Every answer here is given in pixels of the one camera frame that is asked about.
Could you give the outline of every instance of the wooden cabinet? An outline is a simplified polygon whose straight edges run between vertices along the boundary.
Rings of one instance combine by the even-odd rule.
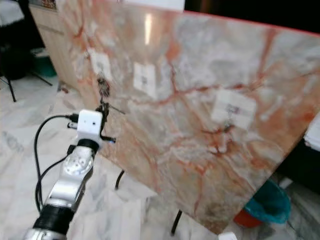
[[[59,80],[77,89],[77,78],[66,47],[62,19],[55,10],[29,6]]]

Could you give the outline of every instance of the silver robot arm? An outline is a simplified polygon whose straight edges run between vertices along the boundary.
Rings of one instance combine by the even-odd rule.
[[[101,136],[108,113],[108,103],[102,103],[96,111],[80,111],[77,124],[73,125],[77,130],[77,145],[63,161],[59,178],[24,240],[67,239],[69,224],[93,174],[95,155],[103,140],[116,141],[115,138]]]

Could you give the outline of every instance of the black cable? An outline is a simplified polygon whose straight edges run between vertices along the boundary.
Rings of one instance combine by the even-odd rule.
[[[58,165],[59,163],[63,162],[66,159],[66,157],[67,156],[65,156],[64,158],[62,158],[59,161],[56,161],[54,164],[51,164],[46,170],[44,170],[44,172],[40,176],[40,179],[36,183],[34,197],[35,197],[36,208],[38,209],[39,213],[41,211],[41,205],[40,205],[40,201],[39,201],[39,191],[40,191],[41,181],[44,178],[44,176],[49,172],[50,169],[52,169],[54,166]]]
[[[41,123],[41,125],[39,126],[38,130],[36,131],[35,137],[34,137],[34,144],[33,144],[33,151],[34,151],[34,160],[35,160],[35,166],[36,166],[36,173],[37,173],[37,177],[38,177],[38,181],[39,181],[39,191],[38,191],[38,196],[36,199],[38,199],[39,201],[39,206],[37,205],[37,209],[38,211],[40,211],[40,206],[43,205],[43,201],[42,201],[42,186],[41,186],[41,173],[40,173],[40,165],[39,165],[39,159],[38,159],[38,138],[39,138],[39,134],[41,129],[44,127],[44,125],[55,118],[69,118],[69,115],[54,115],[51,116],[49,118],[47,118],[43,123]]]

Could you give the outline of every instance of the marble slab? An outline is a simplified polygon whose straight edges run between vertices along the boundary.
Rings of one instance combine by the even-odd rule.
[[[318,35],[107,0],[57,6],[84,104],[104,93],[125,112],[110,110],[117,143],[102,155],[216,234],[320,109]]]

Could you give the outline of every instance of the marble floor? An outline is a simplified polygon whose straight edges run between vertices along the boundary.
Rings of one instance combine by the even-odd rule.
[[[77,112],[84,108],[78,93],[57,92],[58,78],[50,78],[48,86],[28,76],[12,83],[17,102],[13,102],[9,87],[0,83],[0,239],[21,240],[26,229],[38,216],[34,201],[37,182],[33,155],[33,139],[46,116]],[[49,122],[39,137],[39,161],[42,171],[61,159],[75,131],[67,121]],[[70,240],[215,240],[215,234],[182,214],[176,234],[170,229],[178,212],[157,194],[125,174],[117,191],[116,179],[121,169],[98,155],[94,174],[87,183],[85,195],[68,232]],[[57,179],[59,167],[53,168],[43,180],[43,195],[47,196]],[[299,225],[299,208],[295,211]],[[294,224],[263,225],[242,228],[231,222],[225,232],[234,232],[238,240],[306,239],[293,229]]]

